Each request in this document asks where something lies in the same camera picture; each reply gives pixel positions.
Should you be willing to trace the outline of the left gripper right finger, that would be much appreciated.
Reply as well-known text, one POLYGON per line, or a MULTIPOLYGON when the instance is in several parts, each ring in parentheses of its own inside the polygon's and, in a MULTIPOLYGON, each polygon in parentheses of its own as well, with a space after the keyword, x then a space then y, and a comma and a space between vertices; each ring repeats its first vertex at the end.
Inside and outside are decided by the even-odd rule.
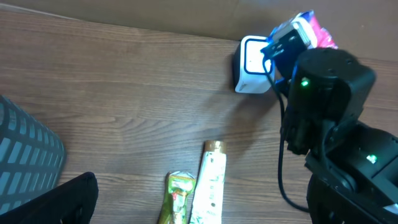
POLYGON ((315 175, 311 176, 308 184, 307 203, 313 224, 397 224, 397 214, 315 175))

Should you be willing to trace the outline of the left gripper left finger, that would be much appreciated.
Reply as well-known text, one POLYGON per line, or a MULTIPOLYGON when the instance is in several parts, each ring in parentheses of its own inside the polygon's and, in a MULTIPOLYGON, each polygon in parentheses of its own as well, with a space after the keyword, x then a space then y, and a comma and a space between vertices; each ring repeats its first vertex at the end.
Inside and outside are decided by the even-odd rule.
POLYGON ((99 188, 85 172, 47 193, 1 215, 1 224, 84 224, 94 214, 99 188))

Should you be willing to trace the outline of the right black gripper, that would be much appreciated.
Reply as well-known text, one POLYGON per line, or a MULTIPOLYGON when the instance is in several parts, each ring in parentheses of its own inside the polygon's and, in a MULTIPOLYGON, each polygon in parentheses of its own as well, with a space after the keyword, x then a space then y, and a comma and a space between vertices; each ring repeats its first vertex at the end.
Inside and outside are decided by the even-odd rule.
POLYGON ((275 63, 285 79, 292 77, 298 56, 317 46, 317 37, 307 20, 289 20, 277 27, 270 38, 261 52, 275 63))

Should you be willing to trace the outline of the purple pad package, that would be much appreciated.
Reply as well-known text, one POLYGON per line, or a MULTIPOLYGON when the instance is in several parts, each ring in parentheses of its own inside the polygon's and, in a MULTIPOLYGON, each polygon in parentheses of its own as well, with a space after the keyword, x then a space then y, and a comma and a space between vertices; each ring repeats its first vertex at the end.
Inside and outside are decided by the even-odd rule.
POLYGON ((301 12, 285 21, 271 32, 269 38, 273 42, 277 42, 293 30, 297 31, 298 36, 308 49, 338 48, 331 34, 318 23, 313 10, 301 12))

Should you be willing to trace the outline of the green yellow snack pouch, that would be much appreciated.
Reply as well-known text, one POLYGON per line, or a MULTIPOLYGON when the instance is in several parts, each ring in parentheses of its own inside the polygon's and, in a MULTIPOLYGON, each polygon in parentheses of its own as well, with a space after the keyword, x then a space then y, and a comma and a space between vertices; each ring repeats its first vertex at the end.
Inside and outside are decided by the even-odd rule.
POLYGON ((169 172, 158 224, 187 224, 187 201, 196 186, 196 178, 189 172, 169 172))

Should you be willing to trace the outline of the white tube gold cap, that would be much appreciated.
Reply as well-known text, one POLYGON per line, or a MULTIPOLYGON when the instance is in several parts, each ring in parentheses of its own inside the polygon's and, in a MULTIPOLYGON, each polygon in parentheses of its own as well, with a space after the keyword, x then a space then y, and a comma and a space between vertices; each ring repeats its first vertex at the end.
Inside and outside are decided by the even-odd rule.
POLYGON ((226 159, 223 141, 205 141, 190 224, 221 224, 226 159))

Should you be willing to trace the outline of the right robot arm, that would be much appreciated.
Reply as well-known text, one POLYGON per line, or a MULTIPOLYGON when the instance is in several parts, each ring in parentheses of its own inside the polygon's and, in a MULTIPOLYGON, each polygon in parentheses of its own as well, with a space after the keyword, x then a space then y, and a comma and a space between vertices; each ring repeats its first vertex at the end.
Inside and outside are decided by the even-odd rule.
POLYGON ((346 50, 319 46, 312 23, 276 27, 261 50, 281 74, 280 151, 305 156, 312 176, 307 205, 314 223, 397 221, 397 138, 359 120, 376 81, 346 50))

